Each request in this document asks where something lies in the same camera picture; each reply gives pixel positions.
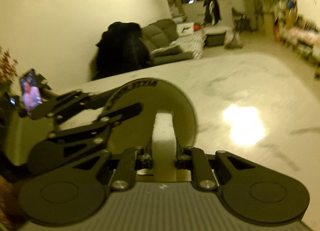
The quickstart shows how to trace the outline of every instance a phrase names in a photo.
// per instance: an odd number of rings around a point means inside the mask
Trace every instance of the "dried flower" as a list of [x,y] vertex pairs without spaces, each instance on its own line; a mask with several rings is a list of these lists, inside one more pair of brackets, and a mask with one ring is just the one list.
[[0,46],[0,83],[13,80],[17,77],[18,61],[10,57],[9,50],[3,51]]

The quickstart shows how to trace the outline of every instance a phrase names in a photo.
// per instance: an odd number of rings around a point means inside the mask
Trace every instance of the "white sponge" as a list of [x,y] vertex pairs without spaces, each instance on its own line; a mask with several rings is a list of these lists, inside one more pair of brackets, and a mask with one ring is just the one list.
[[177,180],[177,170],[174,166],[176,150],[172,114],[157,113],[152,133],[153,175],[156,182]]

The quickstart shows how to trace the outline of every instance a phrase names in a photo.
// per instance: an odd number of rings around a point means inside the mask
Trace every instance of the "gray sofa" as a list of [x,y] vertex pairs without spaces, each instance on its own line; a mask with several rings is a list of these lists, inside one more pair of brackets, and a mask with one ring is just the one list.
[[192,52],[183,51],[170,43],[176,41],[177,25],[171,19],[159,20],[142,28],[142,42],[150,52],[153,65],[193,59]]

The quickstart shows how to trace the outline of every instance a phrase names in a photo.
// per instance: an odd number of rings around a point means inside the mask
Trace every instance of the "table top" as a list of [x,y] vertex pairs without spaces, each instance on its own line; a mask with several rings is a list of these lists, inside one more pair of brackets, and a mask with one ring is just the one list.
[[[196,147],[207,154],[226,150],[301,181],[311,197],[303,221],[320,230],[320,104],[289,69],[274,57],[247,53],[156,66],[58,92],[104,92],[148,77],[172,82],[191,99]],[[84,111],[62,127],[90,123],[100,111]]]

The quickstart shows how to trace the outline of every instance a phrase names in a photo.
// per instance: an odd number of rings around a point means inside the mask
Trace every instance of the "chair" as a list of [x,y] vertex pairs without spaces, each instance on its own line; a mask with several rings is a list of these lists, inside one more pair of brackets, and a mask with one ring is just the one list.
[[231,8],[231,12],[232,12],[232,19],[236,26],[237,31],[242,32],[242,28],[244,27],[244,29],[252,32],[252,29],[250,26],[250,19],[247,18],[245,13],[241,13],[237,11],[234,7]]

